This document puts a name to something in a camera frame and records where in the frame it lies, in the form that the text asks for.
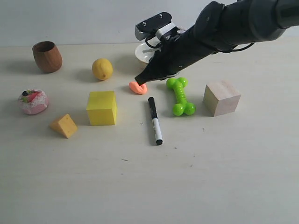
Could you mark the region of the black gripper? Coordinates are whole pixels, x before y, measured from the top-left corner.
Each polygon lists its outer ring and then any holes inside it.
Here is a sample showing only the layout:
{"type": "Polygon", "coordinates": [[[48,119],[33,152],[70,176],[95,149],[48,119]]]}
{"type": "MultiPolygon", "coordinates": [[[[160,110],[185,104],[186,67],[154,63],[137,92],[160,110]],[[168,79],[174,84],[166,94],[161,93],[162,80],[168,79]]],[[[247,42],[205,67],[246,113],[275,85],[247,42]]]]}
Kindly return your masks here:
{"type": "Polygon", "coordinates": [[[163,81],[211,54],[230,50],[231,44],[224,41],[215,25],[195,24],[155,54],[135,81],[139,85],[163,81]]]}

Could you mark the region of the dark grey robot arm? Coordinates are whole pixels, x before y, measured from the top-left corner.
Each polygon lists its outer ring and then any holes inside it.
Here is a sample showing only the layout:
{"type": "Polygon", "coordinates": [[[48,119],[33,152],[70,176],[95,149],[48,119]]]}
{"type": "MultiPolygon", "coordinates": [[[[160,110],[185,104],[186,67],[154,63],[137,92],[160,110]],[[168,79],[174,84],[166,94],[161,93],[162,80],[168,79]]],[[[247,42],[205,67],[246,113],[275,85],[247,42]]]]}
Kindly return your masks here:
{"type": "Polygon", "coordinates": [[[138,40],[159,40],[153,46],[153,57],[135,81],[142,85],[174,77],[209,55],[242,51],[257,42],[276,40],[298,24],[296,0],[239,0],[229,5],[212,1],[186,31],[174,25],[170,13],[160,12],[135,27],[138,40]]]}

